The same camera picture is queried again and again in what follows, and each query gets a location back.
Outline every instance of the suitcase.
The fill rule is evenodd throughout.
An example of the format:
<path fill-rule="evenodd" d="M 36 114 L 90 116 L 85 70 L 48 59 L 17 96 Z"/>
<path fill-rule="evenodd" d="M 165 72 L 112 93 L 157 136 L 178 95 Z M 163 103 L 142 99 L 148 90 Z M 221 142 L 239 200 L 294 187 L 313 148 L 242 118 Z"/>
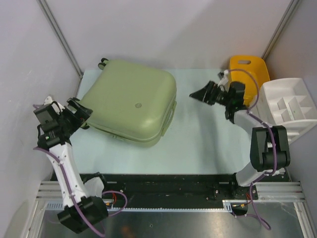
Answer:
<path fill-rule="evenodd" d="M 116 139 L 155 145 L 174 116 L 174 77 L 124 60 L 103 59 L 100 64 L 102 73 L 80 101 L 93 110 L 87 124 Z"/>

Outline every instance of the metal frame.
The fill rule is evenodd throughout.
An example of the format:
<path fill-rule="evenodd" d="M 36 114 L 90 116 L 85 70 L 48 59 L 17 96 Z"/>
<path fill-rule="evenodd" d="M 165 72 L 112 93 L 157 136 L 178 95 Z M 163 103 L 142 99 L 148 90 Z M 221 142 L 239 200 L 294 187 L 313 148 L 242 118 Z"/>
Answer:
<path fill-rule="evenodd" d="M 275 32 L 273 33 L 272 38 L 269 41 L 268 46 L 266 47 L 266 49 L 262 55 L 263 60 L 266 60 L 267 57 L 271 54 L 271 51 L 273 50 L 274 46 L 276 45 L 278 39 L 281 37 L 283 31 L 285 30 L 286 26 L 290 22 L 290 19 L 294 15 L 295 11 L 297 10 L 297 8 L 301 2 L 302 2 L 302 0 L 292 0 L 289 3 L 284 15 L 282 16 L 280 23 L 278 24 Z"/>
<path fill-rule="evenodd" d="M 285 27 L 289 23 L 291 17 L 294 15 L 294 13 L 295 13 L 296 9 L 298 8 L 301 1 L 302 0 L 292 0 L 290 2 L 284 15 L 282 16 L 281 21 L 279 22 L 275 32 L 273 33 L 273 36 L 270 39 L 268 46 L 266 47 L 266 49 L 262 55 L 262 59 L 264 59 L 264 60 L 267 59 L 267 57 L 271 53 L 273 47 L 275 46 L 277 40 L 280 38 L 283 30 L 285 29 Z M 48 5 L 46 0 L 37 0 L 37 2 L 39 4 L 41 10 L 43 11 L 43 14 L 45 15 L 46 19 L 48 20 L 50 26 L 52 27 L 55 35 L 57 36 L 58 41 L 60 42 L 60 44 L 63 47 L 65 53 L 67 54 L 69 60 L 71 61 L 74 69 L 76 70 L 78 76 L 80 77 L 80 82 L 81 82 L 81 79 L 83 76 L 83 71 L 80 69 L 80 66 L 79 66 L 73 52 L 71 51 L 69 44 L 67 43 L 67 40 L 65 39 L 57 21 L 53 15 L 53 12 L 50 9 L 50 6 Z"/>
<path fill-rule="evenodd" d="M 37 0 L 43 14 L 47 18 L 50 26 L 52 27 L 55 35 L 57 36 L 58 41 L 60 42 L 62 48 L 64 49 L 66 55 L 71 61 L 76 73 L 78 74 L 80 80 L 76 88 L 75 94 L 77 94 L 83 72 L 80 69 L 80 66 L 70 49 L 69 44 L 67 43 L 48 3 L 46 0 Z M 298 8 L 301 0 L 292 0 L 286 9 L 285 14 L 283 15 L 279 25 L 277 26 L 266 50 L 263 53 L 262 58 L 267 59 L 271 53 L 274 45 L 281 36 L 283 30 L 289 23 L 294 12 Z M 311 222 L 311 216 L 308 211 L 307 203 L 305 201 L 305 196 L 303 194 L 302 187 L 299 182 L 258 182 L 256 184 L 258 191 L 258 200 L 255 202 L 266 203 L 266 202 L 293 202 L 298 219 L 300 221 L 304 237 L 311 238 L 317 237 L 314 224 Z M 231 212 L 230 203 L 235 202 L 246 202 L 245 200 L 223 200 L 223 208 L 215 209 L 140 209 L 140 208 L 127 208 L 124 211 L 149 211 L 149 212 Z M 25 238 L 37 238 L 41 232 L 41 225 L 44 218 L 44 213 L 46 210 L 62 210 L 62 199 L 60 187 L 57 181 L 54 182 L 42 182 L 38 196 L 36 198 L 31 217 L 28 221 L 27 231 L 24 234 Z"/>
<path fill-rule="evenodd" d="M 82 77 L 83 72 L 79 67 L 79 64 L 77 63 L 77 60 L 73 54 L 73 52 L 71 51 L 58 23 L 55 20 L 55 17 L 48 5 L 48 3 L 46 2 L 46 0 L 37 0 L 43 14 L 45 15 L 46 19 L 48 20 L 50 26 L 52 27 L 55 35 L 57 36 L 58 41 L 60 42 L 62 48 L 64 49 L 66 55 L 68 56 L 70 62 L 72 63 L 74 69 L 76 70 L 77 74 L 79 77 Z"/>
<path fill-rule="evenodd" d="M 316 229 L 312 223 L 305 196 L 300 182 L 258 182 L 256 184 L 259 199 L 256 203 L 289 202 L 294 203 L 295 210 L 305 238 L 317 237 Z M 223 200 L 223 208 L 219 209 L 124 209 L 124 212 L 232 212 L 230 203 L 245 203 L 245 200 Z M 38 238 L 46 210 L 62 210 L 62 197 L 57 181 L 44 181 L 32 210 L 28 222 L 28 230 L 24 238 Z"/>

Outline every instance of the white shelf organizer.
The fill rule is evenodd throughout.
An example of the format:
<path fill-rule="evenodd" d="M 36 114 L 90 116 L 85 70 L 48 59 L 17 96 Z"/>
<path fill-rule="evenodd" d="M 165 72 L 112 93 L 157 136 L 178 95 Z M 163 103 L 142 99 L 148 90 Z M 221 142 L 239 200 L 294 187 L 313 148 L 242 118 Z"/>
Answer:
<path fill-rule="evenodd" d="M 282 78 L 264 83 L 257 109 L 263 121 L 287 129 L 289 144 L 317 124 L 316 106 L 301 78 Z"/>

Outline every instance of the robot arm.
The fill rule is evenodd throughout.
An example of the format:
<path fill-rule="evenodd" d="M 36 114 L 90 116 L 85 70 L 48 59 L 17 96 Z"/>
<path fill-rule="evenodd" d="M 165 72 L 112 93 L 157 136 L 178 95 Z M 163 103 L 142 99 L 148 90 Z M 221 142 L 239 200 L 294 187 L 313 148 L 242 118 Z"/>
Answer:
<path fill-rule="evenodd" d="M 90 117 L 92 110 L 78 104 L 76 99 L 68 99 L 67 102 L 72 110 L 47 97 L 43 106 L 34 110 L 40 122 L 38 147 L 35 149 L 47 154 L 56 173 L 64 205 L 64 211 L 57 215 L 59 221 L 75 233 L 80 233 L 88 227 L 80 213 L 91 225 L 108 216 L 101 198 L 106 182 L 98 173 L 85 185 L 80 178 L 69 138 Z"/>
<path fill-rule="evenodd" d="M 247 110 L 243 105 L 244 92 L 245 85 L 241 82 L 231 82 L 228 91 L 225 91 L 222 85 L 210 81 L 204 88 L 189 96 L 211 106 L 215 103 L 224 105 L 225 118 L 243 128 L 251 136 L 250 163 L 236 173 L 238 185 L 249 186 L 262 174 L 272 174 L 288 166 L 290 155 L 286 128 L 268 125 Z"/>

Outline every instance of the yellow basket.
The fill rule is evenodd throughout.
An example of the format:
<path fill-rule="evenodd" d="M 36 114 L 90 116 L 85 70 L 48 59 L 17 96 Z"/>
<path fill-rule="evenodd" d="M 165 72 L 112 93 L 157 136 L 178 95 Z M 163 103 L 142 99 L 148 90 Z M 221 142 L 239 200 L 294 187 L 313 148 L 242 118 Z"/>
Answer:
<path fill-rule="evenodd" d="M 266 64 L 257 56 L 233 56 L 230 59 L 230 69 L 241 68 L 249 72 L 257 81 L 259 89 L 269 81 Z M 244 105 L 247 107 L 257 94 L 257 88 L 252 79 L 245 72 L 234 71 L 229 74 L 229 84 L 233 81 L 242 82 L 246 85 L 244 93 Z"/>

